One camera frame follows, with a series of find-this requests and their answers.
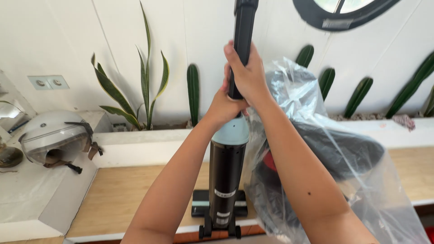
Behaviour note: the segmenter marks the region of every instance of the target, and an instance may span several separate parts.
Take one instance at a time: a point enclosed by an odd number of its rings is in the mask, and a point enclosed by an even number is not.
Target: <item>black frame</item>
[[[399,0],[374,0],[349,13],[340,13],[345,0],[340,0],[336,13],[321,8],[314,0],[293,0],[301,18],[314,28],[326,31],[345,31],[359,27],[380,16]]]

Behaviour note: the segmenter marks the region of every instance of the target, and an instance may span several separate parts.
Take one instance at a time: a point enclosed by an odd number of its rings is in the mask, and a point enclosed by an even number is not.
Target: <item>vacuum handle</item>
[[[250,44],[252,43],[253,22],[259,0],[236,0],[235,9],[235,30],[233,33],[233,48],[240,57],[244,66],[249,62]],[[243,96],[235,85],[235,78],[230,69],[229,92],[232,99],[243,99]]]

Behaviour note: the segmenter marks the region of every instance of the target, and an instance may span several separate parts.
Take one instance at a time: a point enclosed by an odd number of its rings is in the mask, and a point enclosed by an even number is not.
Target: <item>plastic bag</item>
[[[283,58],[266,67],[266,80],[274,99],[375,238],[382,244],[429,244],[387,150],[328,118],[317,78]],[[243,178],[258,223],[284,243],[308,244],[281,186],[262,122],[254,109],[249,113]]]

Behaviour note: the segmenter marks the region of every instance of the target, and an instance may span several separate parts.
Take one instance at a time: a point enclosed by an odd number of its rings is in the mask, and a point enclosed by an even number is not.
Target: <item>wall socket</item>
[[[36,90],[69,89],[63,76],[28,76]]]

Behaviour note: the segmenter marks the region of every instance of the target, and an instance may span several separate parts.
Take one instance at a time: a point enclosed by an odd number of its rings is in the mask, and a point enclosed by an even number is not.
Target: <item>cordless vacuum cleaner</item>
[[[233,47],[245,66],[249,61],[253,22],[259,0],[235,1],[235,31]],[[229,92],[232,99],[243,99],[237,89],[232,70]],[[191,207],[192,217],[205,218],[199,227],[199,238],[211,237],[213,231],[228,231],[230,237],[241,238],[241,228],[235,217],[247,216],[244,191],[239,191],[249,128],[242,113],[225,124],[211,139],[210,189],[195,190]]]

